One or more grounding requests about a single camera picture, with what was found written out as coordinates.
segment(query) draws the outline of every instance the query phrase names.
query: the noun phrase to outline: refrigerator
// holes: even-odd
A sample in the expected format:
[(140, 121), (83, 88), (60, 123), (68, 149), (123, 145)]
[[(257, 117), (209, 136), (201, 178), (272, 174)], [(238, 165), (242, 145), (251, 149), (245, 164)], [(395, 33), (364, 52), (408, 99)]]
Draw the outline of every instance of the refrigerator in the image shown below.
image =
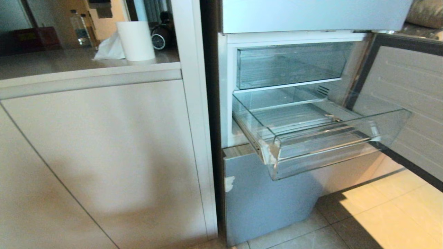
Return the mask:
[(202, 1), (220, 232), (309, 216), (380, 152), (441, 189), (443, 46), (393, 34), (412, 1)]

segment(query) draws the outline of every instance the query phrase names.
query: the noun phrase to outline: white tape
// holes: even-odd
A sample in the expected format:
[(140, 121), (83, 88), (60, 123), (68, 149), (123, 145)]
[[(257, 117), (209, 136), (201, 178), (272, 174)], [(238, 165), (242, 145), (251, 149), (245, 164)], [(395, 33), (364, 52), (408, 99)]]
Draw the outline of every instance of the white tape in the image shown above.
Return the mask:
[(225, 177), (225, 192), (228, 193), (231, 191), (233, 185), (232, 183), (235, 180), (235, 176)]

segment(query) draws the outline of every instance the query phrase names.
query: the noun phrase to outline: refrigerator door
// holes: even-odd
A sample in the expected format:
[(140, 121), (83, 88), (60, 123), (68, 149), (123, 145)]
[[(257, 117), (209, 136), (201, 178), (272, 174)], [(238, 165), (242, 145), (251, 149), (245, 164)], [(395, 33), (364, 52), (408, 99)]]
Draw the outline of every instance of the refrigerator door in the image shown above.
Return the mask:
[[(241, 152), (233, 156), (232, 150)], [(315, 175), (274, 182), (249, 145), (224, 151), (228, 247), (302, 221), (312, 212), (323, 190)]]
[(412, 0), (221, 0), (222, 32), (400, 30)]
[[(443, 42), (399, 35), (376, 36), (354, 87), (355, 92), (412, 112), (390, 148), (431, 175), (428, 181), (437, 179), (441, 190), (442, 90)], [(363, 106), (367, 106), (364, 99), (351, 97), (347, 107), (359, 110)]]

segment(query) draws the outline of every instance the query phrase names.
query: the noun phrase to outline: clear plastic drawer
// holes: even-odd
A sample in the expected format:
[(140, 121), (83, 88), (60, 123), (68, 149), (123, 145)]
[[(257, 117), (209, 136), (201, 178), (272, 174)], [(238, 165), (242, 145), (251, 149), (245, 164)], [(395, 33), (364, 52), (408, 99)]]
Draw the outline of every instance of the clear plastic drawer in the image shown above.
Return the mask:
[(354, 42), (308, 43), (237, 50), (237, 88), (340, 78)]
[(233, 117), (273, 179), (324, 167), (389, 146), (409, 111), (370, 96), (347, 109), (295, 86), (234, 93)]

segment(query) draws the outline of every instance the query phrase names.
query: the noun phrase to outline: tiled floor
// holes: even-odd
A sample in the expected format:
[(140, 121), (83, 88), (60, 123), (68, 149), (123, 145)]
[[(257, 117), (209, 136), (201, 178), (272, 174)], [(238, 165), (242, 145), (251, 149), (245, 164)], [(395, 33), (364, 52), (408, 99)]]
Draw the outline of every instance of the tiled floor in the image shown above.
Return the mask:
[[(192, 249), (223, 249), (222, 239)], [(408, 170), (321, 197), (306, 220), (231, 249), (443, 249), (443, 193)]]

